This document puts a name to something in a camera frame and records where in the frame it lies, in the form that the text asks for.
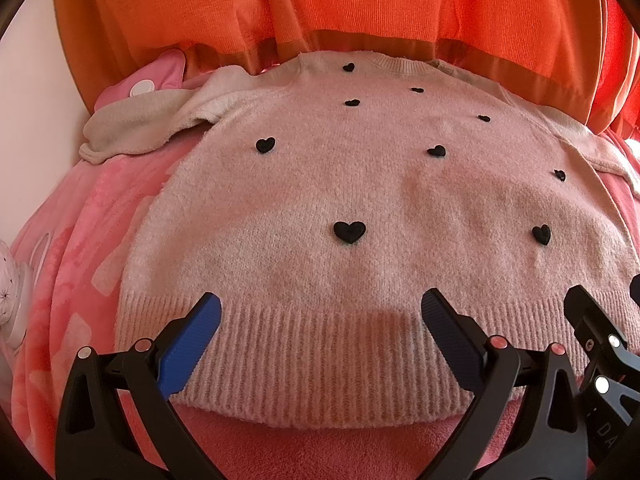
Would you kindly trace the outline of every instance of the ribbed cuff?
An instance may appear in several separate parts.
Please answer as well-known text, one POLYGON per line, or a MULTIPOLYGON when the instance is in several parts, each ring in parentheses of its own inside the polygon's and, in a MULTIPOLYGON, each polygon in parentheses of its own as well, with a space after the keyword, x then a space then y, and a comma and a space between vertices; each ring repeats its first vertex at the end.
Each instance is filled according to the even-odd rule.
MULTIPOLYGON (((638 350, 640 316, 626 292, 590 291, 638 350)), ((121 297, 116 350, 155 337, 197 298, 121 297)), ((461 390, 420 319, 411 312, 317 313, 233 308, 175 401, 275 427, 366 428, 428 422, 463 413, 461 390)), ((586 356, 562 314, 562 298, 488 306, 472 315, 488 334, 520 348, 554 341, 581 375, 586 356)))

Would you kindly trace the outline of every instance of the pink fleece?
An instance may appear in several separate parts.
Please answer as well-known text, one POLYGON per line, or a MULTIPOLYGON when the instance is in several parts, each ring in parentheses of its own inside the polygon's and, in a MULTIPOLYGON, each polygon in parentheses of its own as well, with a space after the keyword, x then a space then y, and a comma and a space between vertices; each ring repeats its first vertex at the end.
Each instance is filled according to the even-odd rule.
MULTIPOLYGON (((12 252, 23 260, 41 234, 52 230, 53 242, 15 368, 12 398, 18 434, 50 473, 57 413, 73 358, 84 345, 98 352, 115 350, 114 319, 132 236, 153 197, 199 139, 197 132, 185 134, 154 153, 117 156, 101 166, 80 162, 13 244, 12 252)), ((630 152, 625 154, 638 164, 630 152)), ((622 178, 599 175, 637 248, 640 203, 622 178)), ((145 456, 161 464, 129 396, 124 397, 124 406, 145 456)), ((481 465, 498 457, 518 406, 519 402, 508 406, 481 465)), ((186 406, 176 409, 230 480, 411 480, 433 459, 459 420, 398 428, 300 431, 277 430, 186 406)))
POLYGON ((141 81, 151 81, 155 90, 182 88, 186 58, 177 48, 163 52, 158 59, 143 66, 129 77, 105 89, 94 105, 94 111, 130 97, 133 87, 141 81))

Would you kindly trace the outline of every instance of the pink sweater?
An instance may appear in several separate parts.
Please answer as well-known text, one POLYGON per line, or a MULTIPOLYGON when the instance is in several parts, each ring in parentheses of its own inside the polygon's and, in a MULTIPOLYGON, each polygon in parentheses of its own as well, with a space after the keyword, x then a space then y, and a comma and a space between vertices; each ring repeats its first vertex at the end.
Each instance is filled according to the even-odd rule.
POLYGON ((572 285, 639 340, 628 284, 640 266, 594 170, 637 193, 635 173, 578 123, 449 65, 305 54, 257 77, 220 69, 199 91, 136 96, 92 121, 94 162, 214 124, 142 222, 116 324, 124 348, 204 291, 222 299, 181 402, 303 428, 459 413, 468 396, 420 321, 432 286, 517 346, 562 342, 578 370, 562 317, 572 285), (444 156, 428 152, 437 145, 444 156), (366 231, 346 243, 336 222, 366 231), (549 240, 536 239, 544 224, 549 240))

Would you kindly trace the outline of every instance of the orange fabric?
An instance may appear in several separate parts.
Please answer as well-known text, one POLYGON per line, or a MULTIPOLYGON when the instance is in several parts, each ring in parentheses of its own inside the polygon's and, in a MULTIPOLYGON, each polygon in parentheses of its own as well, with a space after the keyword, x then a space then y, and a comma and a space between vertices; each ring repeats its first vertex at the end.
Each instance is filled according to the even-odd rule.
POLYGON ((68 63, 97 95, 163 50, 186 76, 251 73, 310 50, 439 57, 596 132, 640 114, 638 37, 614 0, 55 0, 68 63), (628 100, 638 87, 637 96, 628 100))

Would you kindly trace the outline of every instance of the pink cloth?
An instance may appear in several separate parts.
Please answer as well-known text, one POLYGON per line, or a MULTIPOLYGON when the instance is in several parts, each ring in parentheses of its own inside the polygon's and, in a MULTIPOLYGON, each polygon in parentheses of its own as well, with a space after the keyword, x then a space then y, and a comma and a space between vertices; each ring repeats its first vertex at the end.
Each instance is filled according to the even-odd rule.
POLYGON ((186 59, 181 50, 172 48, 163 52, 155 61, 143 66, 117 85, 105 89, 98 96, 94 111, 97 112, 106 105, 126 99, 131 96, 132 92, 134 94, 139 93, 140 91, 134 90, 134 87, 142 81, 152 83, 152 86, 144 85, 142 93, 153 90, 182 88, 185 63, 186 59))
MULTIPOLYGON (((98 352, 123 350, 113 348, 114 318, 132 237, 153 197, 199 139, 200 134, 192 132, 148 155, 117 156, 101 166, 80 162, 13 244, 17 260, 24 260, 41 234, 55 226, 16 363, 12 397, 18 434, 51 474, 57 413, 75 354, 84 345, 98 352)), ((636 243, 640 239, 638 201, 627 200, 623 179, 605 175, 603 181, 614 182, 609 192, 616 203, 623 204, 621 214, 636 233, 636 243)), ((518 404, 508 406, 481 465, 498 457, 518 404)), ((124 406, 145 456, 160 465, 129 396, 124 406)), ((277 430, 186 406, 176 409, 230 480, 411 480, 436 455, 459 420, 370 430, 300 431, 277 430)))
POLYGON ((605 139, 496 86, 439 61, 313 52, 99 110, 84 128, 93 163, 214 125, 136 234, 118 347, 215 291, 223 323, 175 400, 278 428, 353 429, 468 405, 420 319, 429 286, 518 346, 561 342, 576 370, 587 358, 562 315, 576 283, 640 341, 638 256, 594 170, 624 174, 639 197, 640 179, 605 139), (262 156, 266 132, 275 147, 262 156), (439 143, 442 160, 425 153, 439 143), (366 234, 349 246, 336 221, 366 234), (531 234, 541 224, 547 248, 531 234))
MULTIPOLYGON (((617 147, 626 156, 636 173, 640 174, 640 161, 636 159, 631 148, 618 134, 608 128, 600 136, 617 147)), ((626 227, 629 229, 636 252, 640 254, 640 223, 638 222, 638 204, 640 201, 633 196, 623 177, 610 173, 601 173, 600 179, 609 190, 613 202, 616 203, 626 227)))

